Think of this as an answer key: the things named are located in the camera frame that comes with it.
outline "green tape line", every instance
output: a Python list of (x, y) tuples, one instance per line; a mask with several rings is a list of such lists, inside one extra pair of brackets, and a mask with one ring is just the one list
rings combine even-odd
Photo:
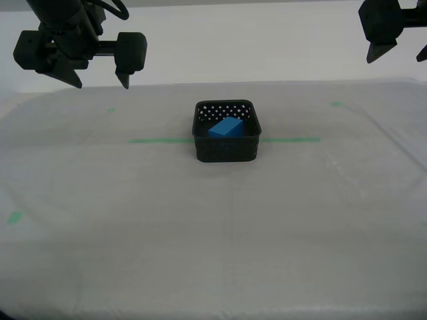
[[(317, 137), (302, 137), (302, 138), (276, 138), (276, 139), (260, 139), (261, 143), (313, 143), (320, 142)], [(176, 138), (153, 138), (153, 139), (132, 139), (129, 143), (194, 143), (194, 139), (176, 139)]]
[(320, 142), (320, 138), (306, 137), (306, 138), (278, 138), (278, 139), (260, 139), (264, 143), (302, 143), (302, 142)]
[(194, 143), (194, 139), (174, 139), (174, 138), (157, 138), (157, 139), (132, 139), (129, 143)]
[(21, 220), (23, 214), (21, 212), (12, 212), (7, 220), (8, 225), (16, 225)]

